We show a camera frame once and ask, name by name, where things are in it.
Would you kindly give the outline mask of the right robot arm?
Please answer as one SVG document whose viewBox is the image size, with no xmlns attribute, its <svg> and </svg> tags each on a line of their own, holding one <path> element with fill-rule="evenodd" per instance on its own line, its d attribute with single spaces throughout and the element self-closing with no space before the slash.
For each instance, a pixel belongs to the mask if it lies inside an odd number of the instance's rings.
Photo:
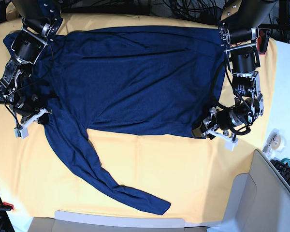
<svg viewBox="0 0 290 232">
<path fill-rule="evenodd" d="M 35 84 L 25 79 L 33 73 L 33 66 L 49 46 L 63 19 L 61 7 L 56 0 L 14 0 L 13 5 L 22 17 L 22 28 L 11 45 L 13 55 L 5 66 L 0 79 L 0 104 L 21 121 L 16 121 L 16 129 L 33 120 L 39 124 L 48 122 L 47 110 L 38 105 L 37 95 L 27 97 L 23 89 Z"/>
</svg>

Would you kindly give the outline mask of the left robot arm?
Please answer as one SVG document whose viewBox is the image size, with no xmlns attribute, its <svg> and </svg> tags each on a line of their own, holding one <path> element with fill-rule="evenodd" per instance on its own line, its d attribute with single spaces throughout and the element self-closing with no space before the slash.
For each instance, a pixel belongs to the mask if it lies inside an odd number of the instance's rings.
<svg viewBox="0 0 290 232">
<path fill-rule="evenodd" d="M 259 26 L 270 13 L 274 0 L 232 0 L 226 3 L 218 22 L 218 31 L 223 40 L 224 61 L 215 72 L 211 85 L 213 89 L 221 70 L 231 72 L 228 77 L 234 97 L 234 105 L 226 107 L 213 96 L 215 106 L 209 110 L 195 128 L 195 138 L 220 137 L 236 143 L 237 137 L 250 133 L 250 126 L 263 115 L 263 95 L 257 68 L 261 66 L 258 48 Z"/>
</svg>

